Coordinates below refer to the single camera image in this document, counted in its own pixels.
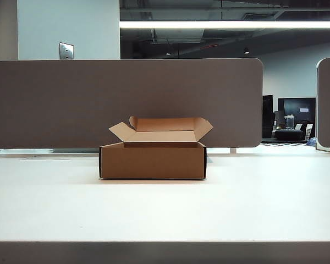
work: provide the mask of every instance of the cubicle panel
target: cubicle panel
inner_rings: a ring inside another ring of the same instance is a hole
[[[143,118],[204,117],[209,147],[254,147],[262,135],[258,59],[0,62],[0,148],[95,148],[108,128]]]
[[[323,147],[330,147],[330,58],[317,67],[317,138]]]

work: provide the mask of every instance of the brown cardboard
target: brown cardboard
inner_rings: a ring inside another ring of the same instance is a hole
[[[203,118],[130,117],[134,129],[121,122],[109,128],[123,142],[197,142],[213,126]]]
[[[100,147],[102,179],[205,179],[206,147],[213,127],[203,118],[130,117],[110,131],[123,142]]]

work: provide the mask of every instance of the wall plate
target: wall plate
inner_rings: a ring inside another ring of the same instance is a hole
[[[59,43],[59,53],[60,59],[73,59],[73,49],[74,46],[72,44]]]

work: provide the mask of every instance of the ceiling pipe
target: ceiling pipe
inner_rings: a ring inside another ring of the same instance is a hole
[[[237,12],[326,12],[330,11],[329,8],[295,8],[295,7],[214,7],[214,8],[137,8],[137,7],[127,7],[120,8],[120,12],[222,12],[222,11],[237,11]]]

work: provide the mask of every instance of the desk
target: desk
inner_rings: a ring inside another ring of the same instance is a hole
[[[0,261],[330,263],[330,153],[228,152],[209,149],[203,181],[102,181],[97,154],[0,154]]]

